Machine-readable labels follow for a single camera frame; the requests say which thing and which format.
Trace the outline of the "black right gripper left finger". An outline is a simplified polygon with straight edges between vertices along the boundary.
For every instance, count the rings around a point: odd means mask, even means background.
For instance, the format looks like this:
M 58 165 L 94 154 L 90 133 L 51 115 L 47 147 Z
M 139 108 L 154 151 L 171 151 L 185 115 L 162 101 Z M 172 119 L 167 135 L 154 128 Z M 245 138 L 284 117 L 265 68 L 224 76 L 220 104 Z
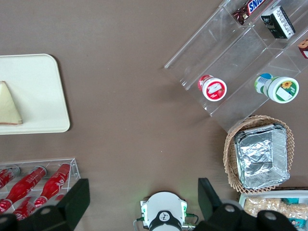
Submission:
M 90 205 L 88 179 L 79 179 L 56 205 L 39 208 L 18 221 L 14 214 L 0 216 L 2 231 L 73 231 Z

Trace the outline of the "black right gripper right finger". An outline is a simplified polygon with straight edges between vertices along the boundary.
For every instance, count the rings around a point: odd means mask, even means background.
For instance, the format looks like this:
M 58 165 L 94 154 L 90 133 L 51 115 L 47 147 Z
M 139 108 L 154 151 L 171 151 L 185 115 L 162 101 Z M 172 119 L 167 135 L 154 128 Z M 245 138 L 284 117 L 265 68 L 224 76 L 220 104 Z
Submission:
M 196 231 L 295 231 L 288 218 L 276 211 L 262 210 L 253 217 L 230 203 L 222 203 L 209 179 L 198 179 L 198 203 L 204 221 Z

